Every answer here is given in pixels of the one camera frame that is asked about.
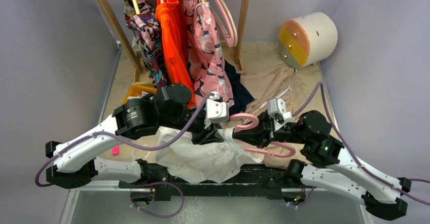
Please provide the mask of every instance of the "wooden post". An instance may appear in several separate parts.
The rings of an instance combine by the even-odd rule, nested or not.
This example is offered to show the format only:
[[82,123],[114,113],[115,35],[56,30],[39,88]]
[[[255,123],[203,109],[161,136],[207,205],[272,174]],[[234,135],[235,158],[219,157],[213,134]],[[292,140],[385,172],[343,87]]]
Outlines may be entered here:
[[239,31],[237,36],[237,46],[234,48],[234,62],[240,65],[240,69],[244,70],[242,58],[240,56],[240,50],[242,49],[242,40],[245,32],[246,14],[248,12],[249,0],[242,0],[240,5],[240,16],[239,16]]
[[[136,51],[135,54],[136,54],[137,59],[140,61],[140,59],[141,59],[140,52]],[[131,82],[132,84],[135,83],[135,82],[139,82],[139,80],[140,80],[140,74],[141,73],[139,73],[136,68],[133,68],[133,76],[132,76],[133,82]]]
[[120,23],[118,22],[117,18],[115,17],[114,11],[112,10],[111,5],[109,4],[108,0],[97,0],[99,6],[103,10],[104,15],[106,16],[106,19],[109,21],[109,24],[111,24],[112,29],[115,31],[116,35],[118,36],[122,46],[124,47],[125,51],[127,52],[128,56],[130,56],[131,62],[133,62],[134,68],[136,69],[136,72],[139,74],[142,73],[142,66],[140,65],[139,58],[136,57],[136,54],[133,52],[133,49],[131,48],[130,43],[128,42],[127,37],[124,34],[124,31],[121,28]]

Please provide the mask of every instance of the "cylindrical drawer unit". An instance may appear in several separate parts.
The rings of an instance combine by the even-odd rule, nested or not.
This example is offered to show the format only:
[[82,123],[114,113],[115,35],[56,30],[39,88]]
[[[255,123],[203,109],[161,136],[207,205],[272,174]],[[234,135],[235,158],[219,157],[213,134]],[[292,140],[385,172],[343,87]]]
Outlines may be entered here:
[[278,36],[281,57],[292,68],[302,68],[326,59],[336,44],[336,26],[321,12],[286,21]]

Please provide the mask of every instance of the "pink hanger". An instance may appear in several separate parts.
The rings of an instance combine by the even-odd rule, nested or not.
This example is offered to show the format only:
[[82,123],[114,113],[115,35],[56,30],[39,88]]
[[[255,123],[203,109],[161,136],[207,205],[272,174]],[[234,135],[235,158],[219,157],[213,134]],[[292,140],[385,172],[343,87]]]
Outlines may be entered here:
[[224,36],[224,39],[226,40],[227,46],[230,48],[235,47],[237,45],[237,30],[236,30],[236,26],[234,25],[233,17],[231,16],[231,13],[226,3],[224,2],[224,0],[214,0],[214,1],[217,4],[218,8],[220,9],[221,13],[223,14],[224,20],[226,21],[226,25],[228,28],[228,32],[225,26],[220,21],[220,18],[218,17],[218,15],[213,11],[212,8],[210,8],[212,10],[212,13],[214,14],[215,21],[218,27],[220,28]]
[[[230,120],[232,120],[232,121],[238,121],[241,119],[250,120],[251,123],[246,124],[246,125],[238,125],[238,126],[236,126],[236,128],[234,128],[233,132],[240,132],[242,130],[253,129],[259,123],[257,116],[252,115],[252,114],[235,114],[235,115],[230,116]],[[296,154],[296,149],[292,146],[289,146],[287,144],[284,144],[284,143],[281,143],[278,141],[273,141],[273,142],[271,142],[271,144],[278,146],[278,147],[281,147],[281,148],[284,148],[284,149],[287,149],[290,152],[288,154],[281,154],[281,153],[275,153],[275,152],[268,152],[266,150],[259,149],[259,148],[253,148],[253,147],[242,147],[242,149],[246,152],[254,152],[254,153],[264,154],[264,155],[273,156],[273,157],[280,157],[280,158],[292,157]]]

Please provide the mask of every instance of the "orange shirt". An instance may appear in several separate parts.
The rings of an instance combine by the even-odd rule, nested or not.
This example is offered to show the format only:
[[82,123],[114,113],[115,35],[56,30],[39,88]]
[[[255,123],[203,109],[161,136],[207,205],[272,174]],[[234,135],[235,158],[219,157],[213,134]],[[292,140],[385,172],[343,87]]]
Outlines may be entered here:
[[164,62],[171,83],[184,84],[190,89],[192,98],[188,106],[195,104],[194,85],[186,66],[187,34],[182,8],[178,0],[157,0],[155,16],[161,25]]

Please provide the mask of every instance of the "colorful printed garment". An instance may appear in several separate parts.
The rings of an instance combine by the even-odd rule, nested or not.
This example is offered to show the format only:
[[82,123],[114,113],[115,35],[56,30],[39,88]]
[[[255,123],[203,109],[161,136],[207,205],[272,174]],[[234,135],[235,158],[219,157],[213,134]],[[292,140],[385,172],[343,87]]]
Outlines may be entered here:
[[137,0],[140,14],[136,14],[132,0],[124,0],[124,14],[127,27],[138,35],[139,50],[145,68],[154,87],[167,85],[168,77],[164,66],[163,45],[160,24],[155,19],[155,9],[149,0]]
[[206,94],[218,91],[231,107],[234,105],[233,92],[224,70],[220,37],[209,3],[184,0],[183,5],[188,30],[188,67],[194,80],[196,105]]

